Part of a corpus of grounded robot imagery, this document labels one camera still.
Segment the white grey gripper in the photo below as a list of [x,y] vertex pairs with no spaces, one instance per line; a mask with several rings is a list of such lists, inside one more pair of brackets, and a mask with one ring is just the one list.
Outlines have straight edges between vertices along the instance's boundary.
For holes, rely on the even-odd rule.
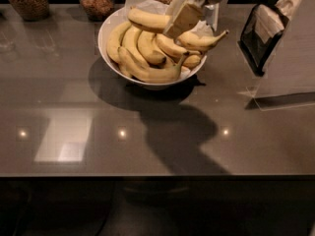
[[[172,0],[165,14],[170,16],[163,34],[177,38],[187,30],[191,30],[203,18],[203,8],[186,0]],[[209,3],[219,3],[221,0],[207,0]]]

